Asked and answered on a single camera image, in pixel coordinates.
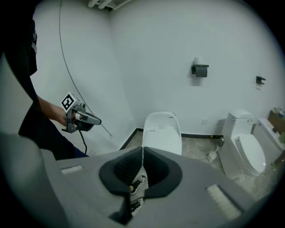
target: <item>toilet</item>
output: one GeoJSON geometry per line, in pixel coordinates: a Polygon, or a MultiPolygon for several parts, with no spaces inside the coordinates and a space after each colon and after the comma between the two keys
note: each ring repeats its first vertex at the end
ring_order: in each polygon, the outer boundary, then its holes
{"type": "Polygon", "coordinates": [[[258,176],[266,166],[265,155],[258,140],[251,134],[253,116],[235,109],[228,114],[223,127],[224,145],[219,150],[226,176],[258,176]]]}
{"type": "Polygon", "coordinates": [[[174,113],[163,111],[148,115],[143,129],[142,147],[182,154],[181,132],[174,113]]]}
{"type": "Polygon", "coordinates": [[[285,150],[285,144],[279,141],[280,134],[274,132],[273,128],[268,119],[260,118],[253,130],[253,135],[264,152],[266,165],[275,162],[285,150]]]}

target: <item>person's arm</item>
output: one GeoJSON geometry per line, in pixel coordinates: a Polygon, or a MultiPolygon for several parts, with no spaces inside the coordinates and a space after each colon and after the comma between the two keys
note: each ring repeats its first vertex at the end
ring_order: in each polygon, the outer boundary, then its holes
{"type": "Polygon", "coordinates": [[[46,117],[59,122],[63,126],[66,126],[67,122],[65,111],[62,108],[45,101],[39,96],[37,97],[39,99],[41,109],[46,117]]]}

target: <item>black baseboard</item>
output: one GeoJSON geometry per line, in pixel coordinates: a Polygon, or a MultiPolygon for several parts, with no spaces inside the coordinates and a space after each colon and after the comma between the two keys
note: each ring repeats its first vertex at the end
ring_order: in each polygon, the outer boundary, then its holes
{"type": "MultiPolygon", "coordinates": [[[[143,128],[137,128],[134,130],[134,132],[130,135],[130,137],[128,138],[128,140],[126,140],[126,142],[124,143],[124,145],[121,147],[120,150],[123,150],[126,148],[126,146],[130,143],[130,141],[133,139],[134,135],[137,132],[143,132],[143,128]]],[[[221,137],[223,137],[222,135],[207,135],[207,134],[181,134],[182,138],[205,138],[205,139],[220,139],[221,137]]]]}

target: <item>toilet seat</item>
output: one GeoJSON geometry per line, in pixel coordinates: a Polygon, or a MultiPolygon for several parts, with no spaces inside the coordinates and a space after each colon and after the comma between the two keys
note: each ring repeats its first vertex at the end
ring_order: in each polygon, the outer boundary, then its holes
{"type": "Polygon", "coordinates": [[[239,152],[248,166],[255,174],[265,170],[265,156],[263,150],[252,134],[243,134],[236,139],[239,152]]]}
{"type": "Polygon", "coordinates": [[[172,127],[148,130],[144,134],[142,146],[168,151],[177,155],[182,154],[181,138],[172,127]]]}

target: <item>cardboard box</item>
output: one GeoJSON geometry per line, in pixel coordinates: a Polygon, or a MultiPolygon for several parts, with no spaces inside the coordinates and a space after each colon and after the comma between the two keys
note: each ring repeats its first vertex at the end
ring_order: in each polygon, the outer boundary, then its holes
{"type": "Polygon", "coordinates": [[[278,114],[275,114],[272,111],[270,111],[268,120],[278,131],[279,134],[281,134],[282,132],[285,133],[285,120],[279,117],[278,114]]]}

